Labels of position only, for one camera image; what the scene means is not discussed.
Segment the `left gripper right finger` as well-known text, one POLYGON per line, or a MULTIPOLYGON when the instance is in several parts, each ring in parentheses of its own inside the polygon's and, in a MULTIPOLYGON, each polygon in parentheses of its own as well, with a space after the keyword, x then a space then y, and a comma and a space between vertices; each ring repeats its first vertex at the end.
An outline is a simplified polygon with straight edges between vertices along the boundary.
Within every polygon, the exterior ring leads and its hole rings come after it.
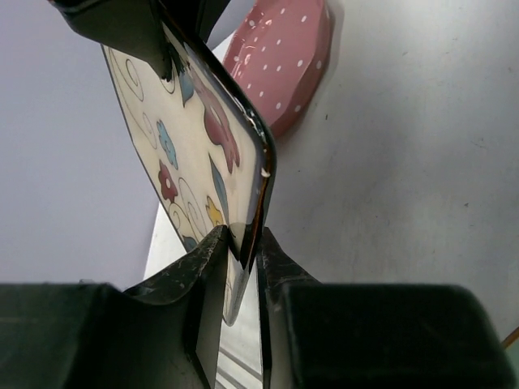
POLYGON ((322 335, 311 312, 319 281, 266 228, 256 257, 264 388, 317 388, 322 335))

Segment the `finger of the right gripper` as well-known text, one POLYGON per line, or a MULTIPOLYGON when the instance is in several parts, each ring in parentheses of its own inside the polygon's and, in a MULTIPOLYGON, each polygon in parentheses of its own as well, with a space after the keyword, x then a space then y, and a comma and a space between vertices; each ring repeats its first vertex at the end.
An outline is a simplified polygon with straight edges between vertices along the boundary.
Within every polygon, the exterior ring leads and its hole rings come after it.
POLYGON ((161 79, 172 78, 157 1, 62 0, 50 4, 77 34, 146 62, 161 79))
POLYGON ((197 0, 195 2, 195 32, 204 42, 222 16, 230 0, 197 0))

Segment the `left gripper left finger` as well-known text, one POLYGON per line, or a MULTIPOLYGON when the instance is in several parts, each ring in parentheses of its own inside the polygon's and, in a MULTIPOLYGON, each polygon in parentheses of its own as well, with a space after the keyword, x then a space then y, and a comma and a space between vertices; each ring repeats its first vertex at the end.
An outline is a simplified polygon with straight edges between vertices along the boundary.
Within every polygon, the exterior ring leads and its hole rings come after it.
POLYGON ((217 226, 190 252, 127 289, 135 388, 213 388, 228 267, 229 230, 217 226))

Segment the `cream flower square plate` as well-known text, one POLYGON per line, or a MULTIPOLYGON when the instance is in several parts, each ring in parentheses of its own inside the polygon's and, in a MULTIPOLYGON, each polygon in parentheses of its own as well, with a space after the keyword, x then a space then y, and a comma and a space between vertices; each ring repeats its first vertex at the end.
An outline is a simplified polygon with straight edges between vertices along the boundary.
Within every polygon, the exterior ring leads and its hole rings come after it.
POLYGON ((161 26, 172 77, 104 47, 131 142, 187 250, 229 229, 223 318, 234 324, 264 227, 276 169, 272 135, 220 61, 168 10, 161 26))

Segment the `pink polka dot plate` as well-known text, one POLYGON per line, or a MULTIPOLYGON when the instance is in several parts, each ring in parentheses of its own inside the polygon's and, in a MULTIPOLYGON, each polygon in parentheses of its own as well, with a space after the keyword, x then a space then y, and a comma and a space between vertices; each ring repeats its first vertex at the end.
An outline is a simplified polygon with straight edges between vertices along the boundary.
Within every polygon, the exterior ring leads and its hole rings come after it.
POLYGON ((274 137, 286 133, 311 102, 331 40, 324 0, 256 1, 234 33, 224 68, 274 137))

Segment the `mint green flower plate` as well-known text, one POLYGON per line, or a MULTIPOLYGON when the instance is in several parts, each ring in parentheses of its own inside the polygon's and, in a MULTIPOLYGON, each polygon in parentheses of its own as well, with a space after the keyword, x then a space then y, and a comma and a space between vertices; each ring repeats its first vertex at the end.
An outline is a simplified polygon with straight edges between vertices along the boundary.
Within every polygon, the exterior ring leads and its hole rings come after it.
POLYGON ((518 374, 519 369, 519 327, 516 327, 502 342, 514 371, 518 374))

